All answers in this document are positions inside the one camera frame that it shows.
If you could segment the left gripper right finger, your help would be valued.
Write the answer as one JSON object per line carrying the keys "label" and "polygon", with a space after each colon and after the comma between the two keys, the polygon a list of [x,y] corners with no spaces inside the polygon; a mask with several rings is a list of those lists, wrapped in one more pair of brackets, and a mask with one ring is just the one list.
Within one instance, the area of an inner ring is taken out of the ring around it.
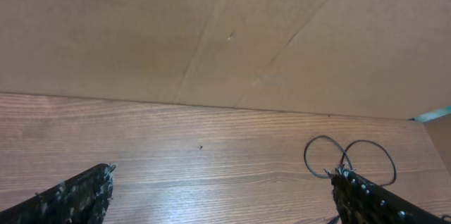
{"label": "left gripper right finger", "polygon": [[332,223],[450,224],[449,215],[433,215],[347,168],[326,173],[338,212]]}

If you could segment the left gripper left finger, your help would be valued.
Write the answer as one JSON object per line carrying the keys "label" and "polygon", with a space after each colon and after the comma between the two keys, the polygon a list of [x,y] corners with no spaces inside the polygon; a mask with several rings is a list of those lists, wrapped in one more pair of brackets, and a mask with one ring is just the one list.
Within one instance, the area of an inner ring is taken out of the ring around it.
{"label": "left gripper left finger", "polygon": [[100,163],[1,212],[3,224],[102,224],[112,201],[115,164]]}

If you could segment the black USB cable long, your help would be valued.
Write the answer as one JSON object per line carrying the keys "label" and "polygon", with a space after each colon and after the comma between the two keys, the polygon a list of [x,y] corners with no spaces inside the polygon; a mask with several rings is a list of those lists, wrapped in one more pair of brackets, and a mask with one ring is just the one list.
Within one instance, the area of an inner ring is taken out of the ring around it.
{"label": "black USB cable long", "polygon": [[318,139],[324,139],[327,140],[328,142],[331,142],[333,145],[335,145],[341,152],[341,157],[339,160],[339,166],[343,166],[345,164],[345,162],[347,162],[349,168],[352,171],[355,171],[354,166],[352,164],[352,161],[350,160],[350,156],[349,156],[349,151],[350,149],[359,143],[367,143],[367,144],[371,144],[374,145],[375,147],[378,147],[381,151],[384,152],[384,154],[388,157],[390,164],[392,166],[393,169],[393,176],[391,178],[391,180],[387,183],[383,183],[380,184],[381,187],[386,187],[389,185],[392,185],[396,182],[397,180],[397,167],[395,165],[394,159],[392,158],[392,156],[390,155],[389,151],[384,148],[382,145],[380,145],[377,142],[371,141],[371,140],[367,140],[367,139],[358,139],[355,140],[351,143],[349,143],[345,148],[339,143],[337,142],[335,139],[333,139],[332,137],[329,137],[328,135],[319,135],[319,136],[315,136],[314,138],[312,138],[311,140],[309,140],[304,148],[303,151],[303,159],[304,159],[304,164],[307,167],[307,170],[315,177],[320,178],[320,179],[327,179],[329,178],[329,175],[327,174],[327,170],[324,171],[324,173],[317,173],[312,166],[309,163],[309,159],[308,159],[308,150],[310,148],[310,146]]}

